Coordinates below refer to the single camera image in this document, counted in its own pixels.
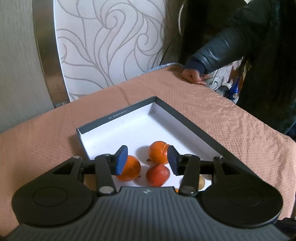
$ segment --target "hand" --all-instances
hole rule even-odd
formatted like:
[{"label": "hand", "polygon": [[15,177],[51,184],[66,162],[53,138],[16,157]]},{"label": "hand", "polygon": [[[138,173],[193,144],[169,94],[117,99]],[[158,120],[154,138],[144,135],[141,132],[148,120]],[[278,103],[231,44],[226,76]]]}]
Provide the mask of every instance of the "hand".
[{"label": "hand", "polygon": [[192,84],[203,86],[207,84],[205,80],[211,77],[209,74],[204,74],[200,77],[200,73],[196,69],[185,69],[182,73],[182,76]]}]

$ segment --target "blue object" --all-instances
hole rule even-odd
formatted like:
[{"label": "blue object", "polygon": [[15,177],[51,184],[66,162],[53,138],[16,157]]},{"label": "blue object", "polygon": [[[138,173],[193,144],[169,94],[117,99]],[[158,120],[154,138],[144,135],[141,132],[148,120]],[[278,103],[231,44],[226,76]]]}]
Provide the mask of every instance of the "blue object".
[{"label": "blue object", "polygon": [[240,77],[238,77],[235,83],[231,86],[231,88],[226,92],[226,98],[230,100],[237,99],[238,92],[239,92],[239,81]]},{"label": "blue object", "polygon": [[128,159],[128,147],[122,146],[116,153],[115,175],[120,175]]},{"label": "blue object", "polygon": [[178,174],[178,168],[177,168],[177,157],[179,156],[179,153],[173,146],[168,147],[168,162],[170,164],[170,168],[172,169],[172,172],[174,175]]}]

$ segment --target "long dark hair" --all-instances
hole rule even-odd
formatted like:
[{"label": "long dark hair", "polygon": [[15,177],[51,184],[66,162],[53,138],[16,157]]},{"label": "long dark hair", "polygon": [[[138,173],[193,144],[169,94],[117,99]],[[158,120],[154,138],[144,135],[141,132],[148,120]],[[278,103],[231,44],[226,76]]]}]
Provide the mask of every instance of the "long dark hair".
[{"label": "long dark hair", "polygon": [[285,105],[296,98],[296,0],[281,0],[280,19],[277,73],[270,80],[267,99],[273,104]]}]

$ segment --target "metal screw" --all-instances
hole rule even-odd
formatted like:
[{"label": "metal screw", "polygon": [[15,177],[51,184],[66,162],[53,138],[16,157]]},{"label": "metal screw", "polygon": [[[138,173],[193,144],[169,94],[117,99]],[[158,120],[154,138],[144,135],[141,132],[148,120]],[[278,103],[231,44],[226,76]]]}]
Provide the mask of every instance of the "metal screw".
[{"label": "metal screw", "polygon": [[103,186],[103,187],[100,187],[99,191],[100,193],[103,193],[103,194],[110,194],[114,192],[114,188],[110,186]]},{"label": "metal screw", "polygon": [[182,187],[181,192],[184,193],[184,194],[192,194],[192,193],[195,193],[196,190],[195,190],[194,187],[185,186],[185,187]]}]

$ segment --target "wall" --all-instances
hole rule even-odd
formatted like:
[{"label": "wall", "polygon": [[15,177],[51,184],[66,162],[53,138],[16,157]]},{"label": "wall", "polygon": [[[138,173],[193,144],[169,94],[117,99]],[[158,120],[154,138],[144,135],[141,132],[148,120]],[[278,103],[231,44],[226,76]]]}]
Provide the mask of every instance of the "wall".
[{"label": "wall", "polygon": [[178,59],[183,0],[54,1],[71,101]]},{"label": "wall", "polygon": [[0,0],[0,133],[53,109],[36,47],[32,0]]}]

